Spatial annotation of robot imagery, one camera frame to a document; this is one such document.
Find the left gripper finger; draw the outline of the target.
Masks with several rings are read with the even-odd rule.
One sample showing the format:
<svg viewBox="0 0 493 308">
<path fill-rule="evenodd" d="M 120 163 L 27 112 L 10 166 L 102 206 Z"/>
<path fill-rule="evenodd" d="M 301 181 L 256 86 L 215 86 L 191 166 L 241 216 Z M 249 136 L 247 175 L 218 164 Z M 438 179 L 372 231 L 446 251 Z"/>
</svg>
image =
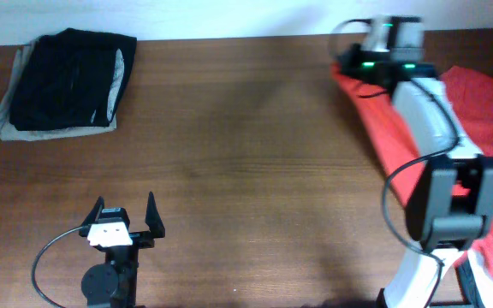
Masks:
<svg viewBox="0 0 493 308">
<path fill-rule="evenodd" d="M 149 228 L 152 238 L 161 239 L 166 235 L 165 226 L 157 210 L 156 200 L 153 192 L 149 192 L 146 206 L 145 223 Z"/>
<path fill-rule="evenodd" d="M 104 209 L 104 199 L 101 196 L 99 196 L 95 205 L 93 206 L 89 214 L 86 216 L 81 226 L 87 227 L 95 223 L 103 209 Z"/>
</svg>

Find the red printed t-shirt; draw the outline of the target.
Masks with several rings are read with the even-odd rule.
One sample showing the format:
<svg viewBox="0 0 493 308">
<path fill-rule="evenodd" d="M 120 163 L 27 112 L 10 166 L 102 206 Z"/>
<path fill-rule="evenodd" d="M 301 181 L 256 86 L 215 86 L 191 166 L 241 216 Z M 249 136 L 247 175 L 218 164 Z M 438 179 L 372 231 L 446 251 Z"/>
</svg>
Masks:
<svg viewBox="0 0 493 308">
<path fill-rule="evenodd" d="M 331 67 L 339 87 L 352 99 L 385 174 L 418 157 L 406 124 L 392 108 L 379 86 L 362 85 Z M 493 157 L 493 79 L 469 68 L 454 66 L 441 76 L 448 99 L 471 140 Z M 493 223 L 490 233 L 473 248 L 484 258 L 484 269 L 493 280 Z"/>
</svg>

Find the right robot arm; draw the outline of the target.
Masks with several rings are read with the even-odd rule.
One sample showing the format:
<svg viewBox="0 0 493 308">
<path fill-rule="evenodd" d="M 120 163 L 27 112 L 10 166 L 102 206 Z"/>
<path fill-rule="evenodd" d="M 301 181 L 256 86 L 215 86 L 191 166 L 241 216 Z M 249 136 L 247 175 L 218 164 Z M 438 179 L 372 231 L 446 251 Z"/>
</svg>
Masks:
<svg viewBox="0 0 493 308">
<path fill-rule="evenodd" d="M 493 222 L 493 157 L 476 146 L 453 111 L 435 67 L 423 61 L 424 30 L 418 16 L 363 19 L 370 31 L 360 44 L 337 56 L 342 74 L 363 85 L 381 86 L 412 134 L 419 157 L 387 176 L 383 191 L 402 171 L 424 165 L 405 211 L 407 238 L 381 210 L 391 233 L 406 248 L 378 307 L 429 307 L 453 263 Z"/>
</svg>

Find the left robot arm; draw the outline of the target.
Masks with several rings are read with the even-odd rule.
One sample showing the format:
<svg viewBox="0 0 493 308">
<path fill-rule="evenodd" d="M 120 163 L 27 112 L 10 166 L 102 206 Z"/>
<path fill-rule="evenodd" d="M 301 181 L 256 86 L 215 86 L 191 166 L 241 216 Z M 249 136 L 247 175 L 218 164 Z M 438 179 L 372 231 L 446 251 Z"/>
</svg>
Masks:
<svg viewBox="0 0 493 308">
<path fill-rule="evenodd" d="M 152 249 L 165 237 L 165 227 L 154 194 L 148 194 L 147 230 L 131 232 L 130 219 L 122 207 L 107 208 L 98 198 L 79 235 L 104 254 L 104 262 L 92 266 L 82 277 L 81 292 L 88 307 L 125 308 L 136 306 L 139 252 Z"/>
</svg>

